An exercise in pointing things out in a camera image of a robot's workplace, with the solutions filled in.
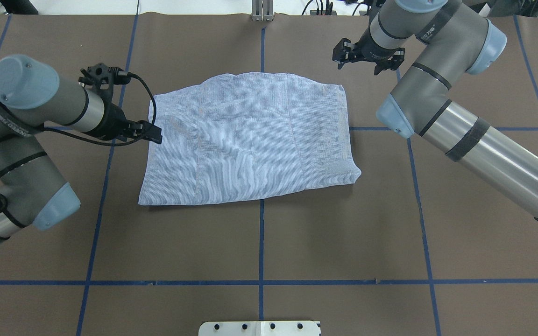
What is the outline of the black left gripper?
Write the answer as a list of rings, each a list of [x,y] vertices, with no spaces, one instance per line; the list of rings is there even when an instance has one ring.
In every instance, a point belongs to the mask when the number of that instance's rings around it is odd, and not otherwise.
[[[162,129],[149,121],[129,121],[123,110],[113,103],[106,104],[101,122],[89,132],[89,136],[98,140],[122,140],[132,138],[134,141],[145,140],[162,144]]]

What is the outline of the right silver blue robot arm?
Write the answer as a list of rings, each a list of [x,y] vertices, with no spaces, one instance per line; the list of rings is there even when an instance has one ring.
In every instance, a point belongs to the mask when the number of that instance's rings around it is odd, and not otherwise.
[[[486,71],[507,45],[491,19],[461,0],[386,0],[359,40],[335,45],[332,60],[339,69],[372,63],[375,75],[398,70],[412,39],[424,49],[376,110],[377,119],[406,140],[420,136],[538,222],[538,156],[457,101],[455,85]]]

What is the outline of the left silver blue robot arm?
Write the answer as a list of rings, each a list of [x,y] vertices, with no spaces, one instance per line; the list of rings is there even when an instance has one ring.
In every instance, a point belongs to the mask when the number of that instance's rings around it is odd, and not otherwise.
[[[26,55],[0,60],[0,244],[23,228],[46,230],[81,206],[70,183],[36,139],[54,132],[105,147],[162,143],[156,113],[132,121],[113,103],[116,85],[139,75],[98,63],[77,82]]]

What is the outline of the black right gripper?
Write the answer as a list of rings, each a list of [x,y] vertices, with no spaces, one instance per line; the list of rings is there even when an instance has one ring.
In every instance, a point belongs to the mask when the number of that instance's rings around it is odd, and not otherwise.
[[[402,47],[384,48],[367,30],[356,44],[347,38],[342,38],[333,48],[332,61],[337,64],[337,70],[341,70],[347,63],[375,63],[374,75],[379,75],[385,70],[397,70],[405,61],[405,49]]]

